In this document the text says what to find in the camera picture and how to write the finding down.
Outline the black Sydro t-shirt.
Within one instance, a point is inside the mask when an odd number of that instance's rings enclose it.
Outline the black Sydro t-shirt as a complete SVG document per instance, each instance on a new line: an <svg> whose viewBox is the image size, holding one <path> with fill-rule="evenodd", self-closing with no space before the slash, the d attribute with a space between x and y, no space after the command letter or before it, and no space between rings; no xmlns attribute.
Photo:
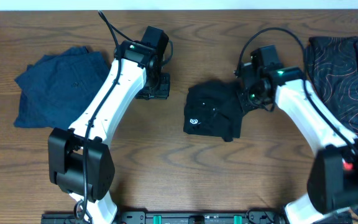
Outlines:
<svg viewBox="0 0 358 224"><path fill-rule="evenodd" d="M188 89L183 131L187 134L221 137L231 142L241 136L244 116L237 97L238 82L210 80Z"/></svg>

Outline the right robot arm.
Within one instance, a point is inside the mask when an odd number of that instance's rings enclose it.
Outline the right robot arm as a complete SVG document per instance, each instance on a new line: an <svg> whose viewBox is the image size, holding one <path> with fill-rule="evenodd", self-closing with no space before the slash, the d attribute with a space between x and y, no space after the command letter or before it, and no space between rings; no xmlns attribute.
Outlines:
<svg viewBox="0 0 358 224"><path fill-rule="evenodd" d="M358 207L358 137L343 126L319 99L305 73L284 67L275 46L251 52L235 74L244 84L242 109L284 111L313 151L307 192L288 203L280 223L318 223Z"/></svg>

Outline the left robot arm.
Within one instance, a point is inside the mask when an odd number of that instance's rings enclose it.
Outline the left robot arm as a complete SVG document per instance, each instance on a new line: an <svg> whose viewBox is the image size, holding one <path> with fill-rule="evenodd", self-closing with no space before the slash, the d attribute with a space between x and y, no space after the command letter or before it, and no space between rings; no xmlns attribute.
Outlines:
<svg viewBox="0 0 358 224"><path fill-rule="evenodd" d="M125 40L114 51L109 75L83 114L68 129L54 128L48 138L51 183L72 197L74 213L53 223L112 223L117 206L109 188L115 167L109 147L133 99L165 100L170 76L162 68L172 41L148 26L141 40Z"/></svg>

